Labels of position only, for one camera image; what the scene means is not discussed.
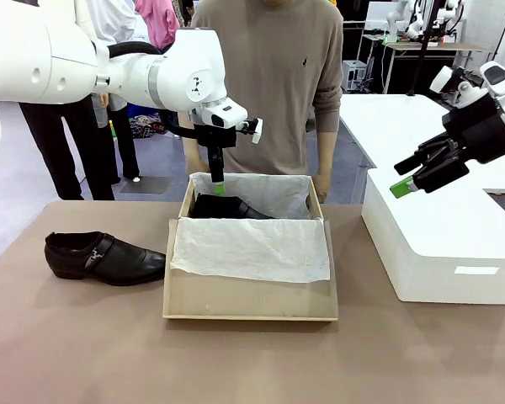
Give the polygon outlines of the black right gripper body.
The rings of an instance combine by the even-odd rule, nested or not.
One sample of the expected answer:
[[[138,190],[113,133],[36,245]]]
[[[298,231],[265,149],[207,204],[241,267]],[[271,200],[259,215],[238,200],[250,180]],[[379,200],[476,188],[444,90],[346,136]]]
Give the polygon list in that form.
[[[443,116],[443,127],[457,144],[462,162],[486,164],[505,155],[505,122],[500,113],[493,98],[481,98]]]

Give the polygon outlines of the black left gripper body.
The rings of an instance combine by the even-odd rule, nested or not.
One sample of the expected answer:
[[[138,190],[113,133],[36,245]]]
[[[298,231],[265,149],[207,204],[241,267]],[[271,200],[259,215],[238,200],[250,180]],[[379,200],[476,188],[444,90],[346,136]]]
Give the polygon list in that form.
[[[197,143],[208,150],[209,160],[218,158],[224,164],[223,150],[237,143],[236,128],[224,129],[208,125],[194,125]]]

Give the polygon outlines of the person left hand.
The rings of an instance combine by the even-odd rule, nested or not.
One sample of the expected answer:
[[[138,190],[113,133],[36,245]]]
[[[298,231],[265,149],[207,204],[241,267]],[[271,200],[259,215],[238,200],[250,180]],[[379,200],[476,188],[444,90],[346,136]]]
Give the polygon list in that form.
[[[331,189],[332,169],[329,167],[319,168],[312,177],[312,182],[316,190],[318,201],[323,204],[327,201],[327,196]]]

